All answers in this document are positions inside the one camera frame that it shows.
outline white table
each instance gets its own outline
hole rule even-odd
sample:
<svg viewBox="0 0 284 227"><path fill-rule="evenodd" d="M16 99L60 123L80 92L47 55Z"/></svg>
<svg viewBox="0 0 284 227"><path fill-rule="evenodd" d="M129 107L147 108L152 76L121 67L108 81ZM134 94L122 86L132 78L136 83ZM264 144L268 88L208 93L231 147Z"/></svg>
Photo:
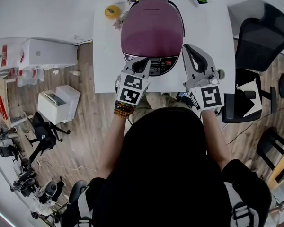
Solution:
<svg viewBox="0 0 284 227"><path fill-rule="evenodd" d="M179 8L184 26L183 43L200 47L211 55L216 69L225 71L220 81L224 93L235 90L235 53L228 9L222 2L212 2L198 8L193 0L170 0ZM117 4L122 12L129 10L127 3ZM105 7L95 10L94 15L94 79L96 93L115 92L115 81L125 66L121 50L121 31L113 27L115 20L104 16ZM168 73L149 77L148 92L184 92L187 81L183 58Z"/></svg>

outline cable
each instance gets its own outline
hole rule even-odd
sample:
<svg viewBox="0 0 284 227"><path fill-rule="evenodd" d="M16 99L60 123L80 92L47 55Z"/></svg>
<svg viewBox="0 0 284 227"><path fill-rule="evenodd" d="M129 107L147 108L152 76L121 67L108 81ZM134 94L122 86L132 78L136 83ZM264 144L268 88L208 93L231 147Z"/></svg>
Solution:
<svg viewBox="0 0 284 227"><path fill-rule="evenodd" d="M228 125L228 123L221 129L221 131L224 130L224 128L225 128L227 125Z"/></svg>
<svg viewBox="0 0 284 227"><path fill-rule="evenodd" d="M51 162L48 162L48 161L43 161L43 160L42 160L42 157L46 157L47 159L51 160L51 159L50 159L49 157L47 157L47 156L41 156L41 162L47 162L47 163L49 163L49 164L51 163ZM77 171L77 170L79 170L80 168L85 168L85 169L88 169L88 170L97 172L97 170L88 168L88 167L86 167L86 166L79 166L78 168L74 169L74 168L70 168L70 167L68 167L68 166L61 166L61 165L59 165L59 164L57 164L57 163L55 163L55 162L53 162L53 161L52 161L52 163L55 164L55 165L58 166L58 167L63 167L63 168L66 168L66 169L69 169L69 170L72 170L72 171Z"/></svg>
<svg viewBox="0 0 284 227"><path fill-rule="evenodd" d="M61 209L63 209L65 206L67 206L69 203L67 202L67 203L65 203L65 204L63 204L60 208L58 208L57 210L56 210L56 212L54 213L54 216L58 213L58 211L59 210L61 210Z"/></svg>
<svg viewBox="0 0 284 227"><path fill-rule="evenodd" d="M48 164L53 168L53 171L54 171L57 175L60 176L60 174L55 171L55 168L54 168L54 166L52 165L52 163L50 163L49 161L43 161L43 160L39 161L39 160L38 160L38 162L40 163L40 166L41 166L41 162L48 163Z"/></svg>
<svg viewBox="0 0 284 227"><path fill-rule="evenodd" d="M128 120L128 122L129 122L131 125L133 125L132 122L129 120L129 118L127 118L127 120Z"/></svg>
<svg viewBox="0 0 284 227"><path fill-rule="evenodd" d="M277 110L275 113L281 111L282 109L284 109L284 107L283 107L283 108L280 108L280 109ZM248 127L247 127L245 130L243 130L240 134L238 134L231 142L227 143L227 145L229 145L230 143L232 143L237 137L239 137L239 136L240 136L241 134L243 134L246 130L248 130L253 124L255 124L255 123L261 121L262 119L268 117L268 116L271 115L271 114L272 114L272 113L270 113L270 114L268 114L268 115L265 115L264 117L262 117L262 118L258 119L257 121L253 122L250 126L248 126Z"/></svg>
<svg viewBox="0 0 284 227"><path fill-rule="evenodd" d="M276 203L280 204L280 200L278 200L274 195L273 195L273 197L275 198Z"/></svg>

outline person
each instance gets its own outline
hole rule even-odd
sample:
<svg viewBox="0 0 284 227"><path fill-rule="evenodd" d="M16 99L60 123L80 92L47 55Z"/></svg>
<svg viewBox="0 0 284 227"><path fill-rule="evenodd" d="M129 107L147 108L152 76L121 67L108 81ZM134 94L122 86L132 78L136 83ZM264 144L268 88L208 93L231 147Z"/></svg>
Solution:
<svg viewBox="0 0 284 227"><path fill-rule="evenodd" d="M214 111L202 111L202 123L186 104L168 94L163 99L167 107L154 110L144 96L134 112L116 102L97 177L86 191L92 225L229 226L232 207L224 182L230 182L263 226L269 189L231 160ZM132 112L133 125L124 137ZM74 219L66 222L71 226Z"/></svg>

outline purple rice cooker lid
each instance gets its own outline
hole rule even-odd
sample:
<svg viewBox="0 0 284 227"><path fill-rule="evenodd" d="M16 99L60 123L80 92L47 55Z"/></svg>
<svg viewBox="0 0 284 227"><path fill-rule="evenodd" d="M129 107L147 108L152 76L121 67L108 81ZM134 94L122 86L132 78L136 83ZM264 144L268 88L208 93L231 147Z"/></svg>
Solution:
<svg viewBox="0 0 284 227"><path fill-rule="evenodd" d="M180 55L183 23L167 0L140 0L127 13L121 31L123 53L146 57Z"/></svg>

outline white box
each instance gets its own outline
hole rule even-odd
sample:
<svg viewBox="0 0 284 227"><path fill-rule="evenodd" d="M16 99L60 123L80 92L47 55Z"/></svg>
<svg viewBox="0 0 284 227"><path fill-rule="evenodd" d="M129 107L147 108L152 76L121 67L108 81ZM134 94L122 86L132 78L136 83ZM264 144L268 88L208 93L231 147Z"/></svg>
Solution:
<svg viewBox="0 0 284 227"><path fill-rule="evenodd" d="M63 68L77 64L77 47L53 41L28 39L23 45L20 70Z"/></svg>
<svg viewBox="0 0 284 227"><path fill-rule="evenodd" d="M53 91L46 91L39 93L38 111L56 125L67 119L70 105L58 98Z"/></svg>
<svg viewBox="0 0 284 227"><path fill-rule="evenodd" d="M63 101L70 104L68 121L73 120L75 117L80 94L80 92L69 85L59 86L56 88L56 95Z"/></svg>
<svg viewBox="0 0 284 227"><path fill-rule="evenodd" d="M53 124L71 121L75 117L80 94L69 85L57 87L56 92L41 92L38 111Z"/></svg>

